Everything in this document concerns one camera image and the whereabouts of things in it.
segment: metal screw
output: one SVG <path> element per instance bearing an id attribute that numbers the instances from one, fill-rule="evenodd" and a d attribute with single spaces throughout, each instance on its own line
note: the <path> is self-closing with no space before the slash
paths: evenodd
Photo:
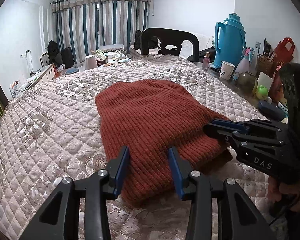
<path id="1" fill-rule="evenodd" d="M 199 177 L 200 176 L 200 171 L 191 171 L 191 176 Z"/>
<path id="2" fill-rule="evenodd" d="M 62 180 L 63 184 L 69 184 L 70 182 L 71 182 L 71 178 L 69 178 L 69 177 L 66 177 Z"/>
<path id="3" fill-rule="evenodd" d="M 100 171 L 98 171 L 98 175 L 99 176 L 106 176 L 107 175 L 107 171 L 106 170 L 100 170 Z"/>
<path id="4" fill-rule="evenodd" d="M 234 185 L 235 184 L 235 180 L 232 178 L 227 179 L 227 183 L 230 185 Z"/>

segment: black backpack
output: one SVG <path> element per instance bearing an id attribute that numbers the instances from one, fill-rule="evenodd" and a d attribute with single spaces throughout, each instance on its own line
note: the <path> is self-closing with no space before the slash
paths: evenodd
<path id="1" fill-rule="evenodd" d="M 136 36 L 134 38 L 134 48 L 135 50 L 140 49 L 140 36 L 141 31 L 136 30 Z M 148 42 L 149 49 L 159 49 L 158 39 L 156 37 L 152 37 Z"/>
<path id="2" fill-rule="evenodd" d="M 54 63 L 56 67 L 59 67 L 63 63 L 58 44 L 55 41 L 49 41 L 48 55 L 50 64 Z"/>

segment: gift bag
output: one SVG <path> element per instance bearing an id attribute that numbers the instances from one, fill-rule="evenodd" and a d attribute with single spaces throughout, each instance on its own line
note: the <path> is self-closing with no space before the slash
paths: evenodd
<path id="1" fill-rule="evenodd" d="M 291 43 L 291 48 L 288 50 L 286 45 Z M 283 66 L 284 63 L 290 62 L 293 59 L 293 52 L 295 45 L 292 38 L 284 38 L 283 41 L 279 41 L 278 46 L 270 54 L 269 58 L 273 60 L 272 64 L 272 74 L 276 71 L 277 66 Z"/>
<path id="2" fill-rule="evenodd" d="M 282 82 L 279 75 L 279 69 L 282 66 L 277 66 L 277 69 L 273 75 L 273 83 L 269 90 L 268 95 L 272 98 L 273 102 L 282 102 L 283 104 L 287 104 L 287 100 L 284 98 L 283 89 L 282 89 Z"/>

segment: blue gripper pad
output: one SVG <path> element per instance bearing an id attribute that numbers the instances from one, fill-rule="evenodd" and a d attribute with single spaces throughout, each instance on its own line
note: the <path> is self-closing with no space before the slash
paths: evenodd
<path id="1" fill-rule="evenodd" d="M 185 195 L 182 185 L 183 178 L 172 148 L 169 148 L 168 150 L 168 161 L 176 193 L 179 198 L 182 199 Z"/>
<path id="2" fill-rule="evenodd" d="M 239 122 L 232 122 L 232 121 L 225 121 L 225 120 L 213 120 L 211 123 L 221 126 L 226 126 L 235 130 L 239 130 L 242 134 L 248 134 L 249 129 L 245 127 L 243 123 Z"/>
<path id="3" fill-rule="evenodd" d="M 129 148 L 126 146 L 125 148 L 121 149 L 123 152 L 123 156 L 120 162 L 120 166 L 118 168 L 118 172 L 115 176 L 115 189 L 114 194 L 117 197 L 121 193 L 121 189 L 123 186 L 123 180 L 126 177 L 128 165 L 129 165 L 129 159 L 130 159 L 130 152 Z"/>

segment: person's hand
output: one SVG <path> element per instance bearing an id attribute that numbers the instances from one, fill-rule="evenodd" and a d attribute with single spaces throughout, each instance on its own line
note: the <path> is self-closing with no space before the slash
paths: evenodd
<path id="1" fill-rule="evenodd" d="M 298 196 L 300 193 L 300 181 L 297 184 L 294 185 L 287 185 L 285 183 L 279 183 L 276 179 L 269 177 L 268 179 L 268 194 L 267 198 L 272 202 L 277 202 L 281 200 L 282 194 L 288 195 L 288 194 L 295 194 Z M 300 211 L 300 201 L 295 204 L 293 207 L 290 208 L 293 212 L 299 212 Z"/>

